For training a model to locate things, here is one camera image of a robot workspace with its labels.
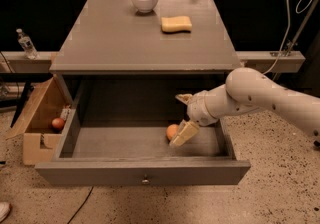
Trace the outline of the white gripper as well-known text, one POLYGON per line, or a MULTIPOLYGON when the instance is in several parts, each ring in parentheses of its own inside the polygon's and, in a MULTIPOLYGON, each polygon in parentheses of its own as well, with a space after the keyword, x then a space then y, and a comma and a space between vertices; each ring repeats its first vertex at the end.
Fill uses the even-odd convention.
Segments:
POLYGON ((207 91, 192 94, 177 94, 175 98, 187 104, 187 115, 191 121, 182 120, 177 132, 172 137, 169 145, 179 147, 194 137, 199 132, 199 126, 209 126, 218 121, 213 117, 206 106, 207 91))

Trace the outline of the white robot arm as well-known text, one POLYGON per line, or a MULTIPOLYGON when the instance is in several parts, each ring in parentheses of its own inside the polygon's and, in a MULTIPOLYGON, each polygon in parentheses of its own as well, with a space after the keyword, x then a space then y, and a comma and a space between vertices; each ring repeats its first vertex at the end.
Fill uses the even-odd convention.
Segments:
POLYGON ((282 87, 251 68, 237 68, 223 85, 194 95, 178 94, 187 106, 183 120, 170 145, 178 147, 194 137, 201 126, 225 116, 242 115, 260 109, 277 114, 309 136, 320 136, 320 99, 282 87))

